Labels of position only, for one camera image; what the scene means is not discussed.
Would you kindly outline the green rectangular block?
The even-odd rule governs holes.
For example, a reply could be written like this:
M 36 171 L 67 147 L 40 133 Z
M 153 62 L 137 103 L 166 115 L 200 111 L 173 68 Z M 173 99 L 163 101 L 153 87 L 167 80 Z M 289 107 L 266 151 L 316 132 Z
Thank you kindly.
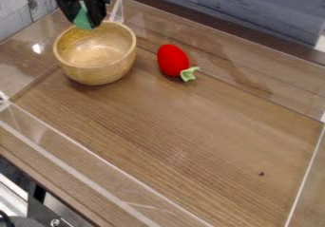
M 81 3 L 82 8 L 81 8 L 81 11 L 77 15 L 77 18 L 75 18 L 73 24 L 81 29 L 94 29 L 91 27 L 90 21 L 89 21 L 86 0 L 81 0 L 79 3 Z

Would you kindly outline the light brown wooden bowl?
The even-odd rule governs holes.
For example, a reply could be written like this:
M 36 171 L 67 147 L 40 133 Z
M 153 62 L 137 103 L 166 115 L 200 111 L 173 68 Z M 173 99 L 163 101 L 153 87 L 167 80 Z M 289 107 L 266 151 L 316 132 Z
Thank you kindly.
M 54 54 L 70 79 L 83 85 L 105 85 L 131 70 L 137 44 L 137 35 L 126 25 L 103 22 L 93 30 L 69 28 L 56 38 Z

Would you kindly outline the red felt strawberry toy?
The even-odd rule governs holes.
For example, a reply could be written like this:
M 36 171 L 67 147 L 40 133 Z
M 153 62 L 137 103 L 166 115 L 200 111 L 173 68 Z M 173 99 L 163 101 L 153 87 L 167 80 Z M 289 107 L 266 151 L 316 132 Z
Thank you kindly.
M 185 51 L 176 45 L 166 44 L 158 50 L 158 64 L 161 71 L 170 77 L 181 77 L 185 82 L 196 79 L 198 66 L 192 66 Z

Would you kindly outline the grey blue sofa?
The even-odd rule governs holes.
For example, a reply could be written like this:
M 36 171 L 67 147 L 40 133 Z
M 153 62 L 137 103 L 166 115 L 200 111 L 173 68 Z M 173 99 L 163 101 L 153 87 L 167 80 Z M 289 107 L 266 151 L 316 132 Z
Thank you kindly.
M 315 46 L 325 30 L 325 0 L 170 0 Z

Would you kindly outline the black metal table bracket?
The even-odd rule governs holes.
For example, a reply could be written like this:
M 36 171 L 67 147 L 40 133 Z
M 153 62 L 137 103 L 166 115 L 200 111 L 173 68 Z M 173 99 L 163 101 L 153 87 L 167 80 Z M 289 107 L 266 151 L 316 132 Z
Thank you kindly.
M 31 183 L 28 191 L 27 217 L 36 220 L 44 227 L 73 227 L 71 224 L 46 205 L 46 190 Z

